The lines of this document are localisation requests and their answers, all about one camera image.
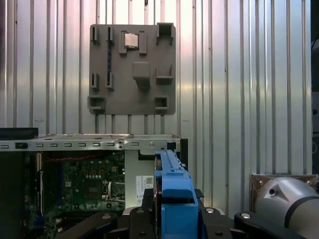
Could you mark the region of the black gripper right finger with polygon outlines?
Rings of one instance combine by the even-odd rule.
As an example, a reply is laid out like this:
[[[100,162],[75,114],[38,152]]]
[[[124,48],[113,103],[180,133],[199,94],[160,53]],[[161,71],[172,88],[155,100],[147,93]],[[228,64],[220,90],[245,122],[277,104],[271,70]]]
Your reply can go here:
[[[199,202],[199,239],[302,239],[296,232],[279,226],[255,213],[238,212],[231,219],[217,208],[205,207],[204,197],[195,190]]]

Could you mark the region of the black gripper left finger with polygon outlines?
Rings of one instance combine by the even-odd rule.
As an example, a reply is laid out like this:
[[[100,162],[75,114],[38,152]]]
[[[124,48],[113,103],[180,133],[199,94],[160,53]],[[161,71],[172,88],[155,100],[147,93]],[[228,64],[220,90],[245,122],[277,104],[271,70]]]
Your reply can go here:
[[[58,239],[155,239],[154,192],[144,190],[142,205],[128,209],[120,217],[114,213],[98,212],[66,231]]]

